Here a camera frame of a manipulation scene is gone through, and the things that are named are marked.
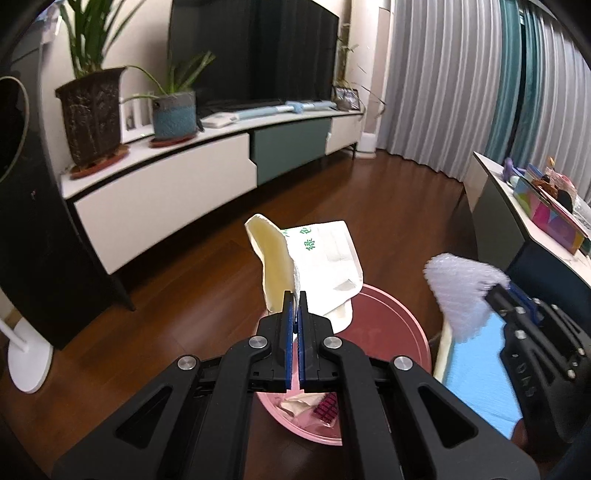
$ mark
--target blue cloth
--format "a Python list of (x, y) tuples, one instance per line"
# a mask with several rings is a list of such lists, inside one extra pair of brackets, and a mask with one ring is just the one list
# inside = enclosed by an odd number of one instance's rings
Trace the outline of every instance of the blue cloth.
[(499, 358), (505, 322), (496, 313), (480, 334), (455, 343), (443, 384), (505, 437), (522, 417), (515, 392)]

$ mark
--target colorful box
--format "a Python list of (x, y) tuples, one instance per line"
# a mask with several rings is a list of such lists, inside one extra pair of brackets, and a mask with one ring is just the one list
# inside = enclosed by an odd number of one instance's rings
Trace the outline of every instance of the colorful box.
[(561, 204), (540, 192), (525, 177), (519, 177), (513, 196), (535, 225), (571, 254), (574, 255), (587, 238), (582, 226)]

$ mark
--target green drawer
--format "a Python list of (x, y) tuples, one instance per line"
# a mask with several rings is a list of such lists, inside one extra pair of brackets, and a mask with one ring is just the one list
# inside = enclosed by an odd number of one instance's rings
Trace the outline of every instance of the green drawer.
[(323, 157), (330, 118), (315, 118), (256, 130), (251, 160), (256, 163), (257, 184)]

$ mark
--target television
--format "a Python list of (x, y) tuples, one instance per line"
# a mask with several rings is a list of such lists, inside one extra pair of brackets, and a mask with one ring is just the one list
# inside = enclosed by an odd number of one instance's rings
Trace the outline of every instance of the television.
[(193, 85), (200, 116), (329, 100), (339, 17), (313, 0), (173, 0), (173, 64), (211, 51)]

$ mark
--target metal screw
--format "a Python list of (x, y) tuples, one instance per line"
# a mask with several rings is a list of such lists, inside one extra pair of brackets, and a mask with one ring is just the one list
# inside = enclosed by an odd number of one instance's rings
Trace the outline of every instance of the metal screw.
[(195, 357), (190, 355), (182, 356), (177, 362), (177, 366), (181, 370), (192, 370), (195, 368), (195, 365), (197, 365), (197, 360), (195, 360)]
[(255, 335), (248, 339), (248, 344), (253, 348), (265, 348), (267, 343), (267, 339), (261, 335)]
[(399, 356), (394, 360), (394, 366), (399, 370), (410, 370), (413, 367), (413, 361), (407, 356)]
[(326, 337), (322, 342), (326, 348), (336, 349), (343, 345), (343, 341), (339, 337)]

